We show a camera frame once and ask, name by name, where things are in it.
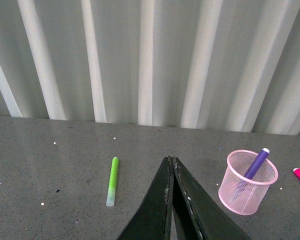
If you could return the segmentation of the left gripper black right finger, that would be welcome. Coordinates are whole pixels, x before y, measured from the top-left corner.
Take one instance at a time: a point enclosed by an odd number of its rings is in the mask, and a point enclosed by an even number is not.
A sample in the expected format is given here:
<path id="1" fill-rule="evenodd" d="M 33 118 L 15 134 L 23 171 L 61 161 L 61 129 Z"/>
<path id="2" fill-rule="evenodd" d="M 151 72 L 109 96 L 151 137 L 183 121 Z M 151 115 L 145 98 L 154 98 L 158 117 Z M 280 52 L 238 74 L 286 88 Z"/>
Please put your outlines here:
<path id="1" fill-rule="evenodd" d="M 179 240 L 250 240 L 216 204 L 190 171 L 177 158 L 174 170 L 173 213 Z"/>

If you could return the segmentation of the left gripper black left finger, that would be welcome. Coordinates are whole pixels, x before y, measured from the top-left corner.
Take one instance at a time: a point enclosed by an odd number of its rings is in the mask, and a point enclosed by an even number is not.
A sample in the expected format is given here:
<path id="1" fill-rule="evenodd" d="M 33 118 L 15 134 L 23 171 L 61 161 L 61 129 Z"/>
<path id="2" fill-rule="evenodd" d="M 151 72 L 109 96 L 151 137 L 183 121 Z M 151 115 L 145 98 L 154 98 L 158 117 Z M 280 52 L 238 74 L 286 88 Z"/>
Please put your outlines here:
<path id="1" fill-rule="evenodd" d="M 174 170 L 165 157 L 138 210 L 119 235 L 119 240 L 169 240 L 171 237 Z"/>

